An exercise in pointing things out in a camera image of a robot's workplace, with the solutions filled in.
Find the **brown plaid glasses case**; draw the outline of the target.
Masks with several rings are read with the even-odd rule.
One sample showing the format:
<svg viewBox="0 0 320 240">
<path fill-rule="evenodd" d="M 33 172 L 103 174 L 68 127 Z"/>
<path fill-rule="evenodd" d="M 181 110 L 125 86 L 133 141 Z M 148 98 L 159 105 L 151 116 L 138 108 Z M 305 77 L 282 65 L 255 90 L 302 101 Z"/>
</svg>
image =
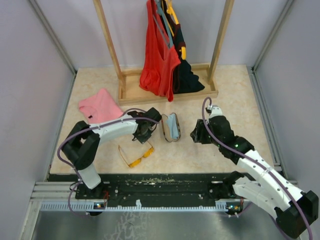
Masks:
<svg viewBox="0 0 320 240">
<path fill-rule="evenodd" d="M 169 127 L 167 126 L 166 124 L 166 120 L 168 119 L 168 116 L 169 115 L 166 115 L 166 114 L 162 114 L 161 115 L 161 128 L 162 128 L 162 134 L 163 134 L 163 137 L 164 139 L 169 142 L 169 143 L 172 143 L 172 142 L 177 142 L 180 140 L 181 138 L 181 128 L 180 128 L 180 123 L 179 123 L 179 119 L 178 119 L 178 115 L 176 114 L 177 116 L 177 120 L 178 120 L 178 124 L 179 124 L 179 130 L 180 130 L 180 138 L 178 140 L 172 140 L 171 137 L 170 137 L 170 130 L 169 130 Z"/>
</svg>

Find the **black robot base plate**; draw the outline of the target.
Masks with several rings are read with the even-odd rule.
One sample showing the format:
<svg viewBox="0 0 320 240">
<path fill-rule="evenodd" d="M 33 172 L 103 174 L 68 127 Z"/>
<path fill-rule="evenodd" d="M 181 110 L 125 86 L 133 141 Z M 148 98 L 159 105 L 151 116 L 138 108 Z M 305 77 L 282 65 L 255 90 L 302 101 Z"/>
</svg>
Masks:
<svg viewBox="0 0 320 240">
<path fill-rule="evenodd" d="M 241 211 L 243 197 L 231 189 L 233 173 L 102 174 L 90 190 L 74 174 L 51 174 L 48 182 L 70 182 L 76 200 L 97 200 L 96 209 L 111 207 L 200 208 L 227 202 L 227 209 Z"/>
</svg>

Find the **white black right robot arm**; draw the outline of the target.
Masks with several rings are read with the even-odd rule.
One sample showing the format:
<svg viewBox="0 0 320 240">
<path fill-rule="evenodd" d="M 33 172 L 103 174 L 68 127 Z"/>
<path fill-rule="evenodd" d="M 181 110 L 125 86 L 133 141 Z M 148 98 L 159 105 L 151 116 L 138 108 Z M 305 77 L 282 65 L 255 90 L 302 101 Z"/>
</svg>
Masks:
<svg viewBox="0 0 320 240">
<path fill-rule="evenodd" d="M 297 239 L 303 232 L 314 239 L 311 229 L 319 217 L 319 197 L 303 191 L 279 174 L 244 137 L 234 134 L 223 115 L 198 119 L 190 133 L 194 143 L 214 144 L 219 152 L 254 178 L 234 171 L 223 185 L 229 198 L 240 196 L 267 212 L 284 234 Z"/>
</svg>

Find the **yellow sunglasses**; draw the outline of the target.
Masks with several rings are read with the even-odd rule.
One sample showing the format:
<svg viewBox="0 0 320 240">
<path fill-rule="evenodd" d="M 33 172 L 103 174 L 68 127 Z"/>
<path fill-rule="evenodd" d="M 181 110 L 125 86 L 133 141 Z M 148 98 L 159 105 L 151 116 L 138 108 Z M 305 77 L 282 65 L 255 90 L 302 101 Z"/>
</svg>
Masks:
<svg viewBox="0 0 320 240">
<path fill-rule="evenodd" d="M 121 159 L 127 165 L 127 167 L 135 168 L 140 165 L 144 159 L 150 157 L 155 151 L 155 148 L 149 141 L 146 141 L 143 144 L 143 152 L 140 153 L 134 153 L 133 151 L 129 151 L 128 149 L 123 149 L 120 145 L 118 145 L 117 150 Z"/>
</svg>

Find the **small light blue cloth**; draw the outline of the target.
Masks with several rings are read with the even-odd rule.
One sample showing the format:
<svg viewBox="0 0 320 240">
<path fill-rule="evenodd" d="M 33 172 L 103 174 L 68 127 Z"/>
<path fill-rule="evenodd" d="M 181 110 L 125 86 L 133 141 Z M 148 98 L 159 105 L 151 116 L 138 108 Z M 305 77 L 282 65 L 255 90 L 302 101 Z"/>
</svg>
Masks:
<svg viewBox="0 0 320 240">
<path fill-rule="evenodd" d="M 173 141 L 177 141 L 181 136 L 177 115 L 175 113 L 171 113 L 167 117 L 166 124 L 169 127 L 170 138 Z"/>
</svg>

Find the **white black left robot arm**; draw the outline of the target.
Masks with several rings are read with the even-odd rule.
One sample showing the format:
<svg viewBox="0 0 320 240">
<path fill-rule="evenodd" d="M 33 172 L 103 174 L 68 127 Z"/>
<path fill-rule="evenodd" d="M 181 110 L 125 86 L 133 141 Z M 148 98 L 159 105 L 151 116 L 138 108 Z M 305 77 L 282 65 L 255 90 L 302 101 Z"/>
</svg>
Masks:
<svg viewBox="0 0 320 240">
<path fill-rule="evenodd" d="M 57 148 L 57 157 L 73 168 L 78 179 L 85 184 L 87 194 L 97 199 L 104 192 L 101 177 L 94 166 L 99 146 L 127 135 L 145 144 L 161 120 L 160 112 L 152 107 L 147 111 L 130 108 L 120 117 L 102 123 L 79 121 Z"/>
</svg>

